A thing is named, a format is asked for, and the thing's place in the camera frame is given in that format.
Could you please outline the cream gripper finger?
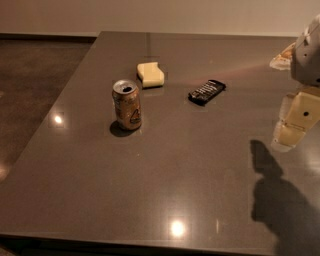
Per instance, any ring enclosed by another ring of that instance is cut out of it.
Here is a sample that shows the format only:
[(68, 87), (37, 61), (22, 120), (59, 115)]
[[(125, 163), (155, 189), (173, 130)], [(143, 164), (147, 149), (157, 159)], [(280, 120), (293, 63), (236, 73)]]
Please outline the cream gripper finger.
[(295, 148), (307, 131), (320, 121), (320, 89), (307, 86), (282, 101), (271, 147), (279, 152)]
[(270, 61), (269, 66), (280, 71), (290, 70), (294, 48), (295, 44), (290, 44)]

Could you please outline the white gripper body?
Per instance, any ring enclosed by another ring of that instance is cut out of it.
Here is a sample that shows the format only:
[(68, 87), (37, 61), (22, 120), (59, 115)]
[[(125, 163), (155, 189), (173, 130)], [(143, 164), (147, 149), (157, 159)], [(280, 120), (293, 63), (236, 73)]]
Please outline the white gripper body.
[(291, 76), (311, 86), (320, 86), (320, 15), (298, 37), (293, 49)]

